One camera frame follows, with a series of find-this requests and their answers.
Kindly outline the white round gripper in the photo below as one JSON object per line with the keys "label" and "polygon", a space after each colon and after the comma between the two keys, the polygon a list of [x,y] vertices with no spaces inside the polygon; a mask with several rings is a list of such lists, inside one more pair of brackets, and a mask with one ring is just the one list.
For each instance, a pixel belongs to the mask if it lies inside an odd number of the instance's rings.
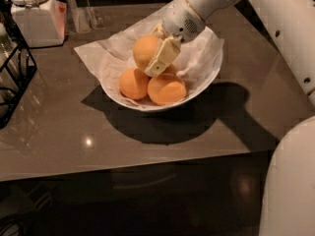
{"label": "white round gripper", "polygon": [[181,43],[194,40],[204,28],[204,21],[186,0],[173,0],[165,11],[162,23],[151,31],[151,35],[161,39],[145,73],[150,77],[163,73],[179,55]]}

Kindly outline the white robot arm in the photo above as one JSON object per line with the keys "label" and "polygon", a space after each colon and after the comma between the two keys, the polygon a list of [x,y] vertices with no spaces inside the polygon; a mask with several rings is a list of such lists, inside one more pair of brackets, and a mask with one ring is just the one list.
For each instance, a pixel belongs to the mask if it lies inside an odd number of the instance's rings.
{"label": "white robot arm", "polygon": [[[313,0],[248,0],[285,61],[280,84],[271,85],[272,100],[302,96],[314,103],[315,6]],[[174,0],[153,34],[161,38],[146,68],[161,74],[179,54],[182,43],[194,40],[205,20],[232,0]],[[315,117],[292,127],[275,149],[266,176],[259,236],[315,236]]]}

